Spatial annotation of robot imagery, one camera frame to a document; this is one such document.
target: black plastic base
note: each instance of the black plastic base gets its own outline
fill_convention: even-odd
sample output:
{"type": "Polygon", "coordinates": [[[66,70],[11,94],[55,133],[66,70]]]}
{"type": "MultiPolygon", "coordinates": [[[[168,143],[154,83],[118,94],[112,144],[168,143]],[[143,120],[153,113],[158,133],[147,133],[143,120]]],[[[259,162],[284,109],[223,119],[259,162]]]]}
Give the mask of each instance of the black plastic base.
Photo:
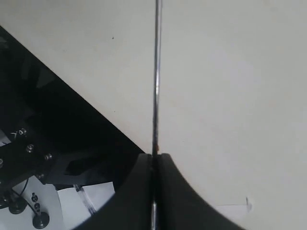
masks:
{"type": "Polygon", "coordinates": [[[27,202],[23,198],[19,197],[16,199],[15,202],[9,205],[9,211],[12,214],[20,214],[25,210],[26,207],[27,202]]]}
{"type": "Polygon", "coordinates": [[[36,215],[33,218],[33,226],[36,229],[43,229],[45,228],[50,221],[50,217],[46,212],[42,212],[41,215],[36,215]]]}

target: white wall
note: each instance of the white wall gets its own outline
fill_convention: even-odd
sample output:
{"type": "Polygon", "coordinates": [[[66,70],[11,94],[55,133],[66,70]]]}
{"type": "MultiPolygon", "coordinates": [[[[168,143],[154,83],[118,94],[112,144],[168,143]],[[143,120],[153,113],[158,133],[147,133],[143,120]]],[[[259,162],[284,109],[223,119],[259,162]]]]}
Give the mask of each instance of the white wall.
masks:
{"type": "MultiPolygon", "coordinates": [[[[160,150],[211,204],[253,200],[248,229],[305,229],[306,4],[164,1],[160,150]]],[[[0,24],[151,151],[154,1],[0,0],[0,24]]]]}

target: vertical metal pole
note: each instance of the vertical metal pole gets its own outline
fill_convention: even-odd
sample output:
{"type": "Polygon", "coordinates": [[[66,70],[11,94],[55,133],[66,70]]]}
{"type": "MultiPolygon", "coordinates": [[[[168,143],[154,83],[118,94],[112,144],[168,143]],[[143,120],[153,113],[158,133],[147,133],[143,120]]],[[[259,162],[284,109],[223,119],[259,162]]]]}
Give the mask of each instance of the vertical metal pole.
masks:
{"type": "Polygon", "coordinates": [[[159,87],[160,87],[162,0],[156,0],[155,2],[156,2],[156,8],[155,8],[155,40],[154,40],[153,157],[156,157],[159,151],[158,114],[159,114],[159,87]]]}

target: black curved object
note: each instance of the black curved object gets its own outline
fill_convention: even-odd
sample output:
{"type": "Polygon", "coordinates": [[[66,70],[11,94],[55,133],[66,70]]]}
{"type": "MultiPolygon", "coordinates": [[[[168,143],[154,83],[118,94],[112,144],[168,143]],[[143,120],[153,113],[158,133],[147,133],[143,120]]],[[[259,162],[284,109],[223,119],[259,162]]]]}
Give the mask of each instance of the black curved object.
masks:
{"type": "Polygon", "coordinates": [[[207,204],[180,174],[169,154],[158,155],[161,230],[243,230],[207,204]]]}
{"type": "Polygon", "coordinates": [[[122,187],[96,214],[75,230],[148,230],[152,156],[140,154],[122,187]]]}

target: black cable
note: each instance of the black cable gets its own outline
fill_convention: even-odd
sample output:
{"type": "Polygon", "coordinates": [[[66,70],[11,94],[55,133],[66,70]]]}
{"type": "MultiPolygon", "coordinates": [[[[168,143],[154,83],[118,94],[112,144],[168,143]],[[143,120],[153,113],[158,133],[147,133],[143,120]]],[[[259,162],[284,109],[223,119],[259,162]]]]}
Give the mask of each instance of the black cable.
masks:
{"type": "Polygon", "coordinates": [[[24,188],[22,189],[21,193],[19,194],[20,196],[24,193],[24,191],[25,191],[25,189],[26,189],[28,183],[29,183],[29,178],[26,180],[26,182],[25,182],[25,184],[24,184],[24,188]]]}
{"type": "Polygon", "coordinates": [[[32,209],[34,214],[37,215],[37,212],[34,210],[34,208],[30,205],[30,203],[25,198],[23,198],[20,194],[18,194],[18,192],[14,191],[13,189],[12,189],[12,192],[15,193],[16,195],[18,195],[20,198],[24,199],[25,202],[28,204],[28,206],[32,209]]]}

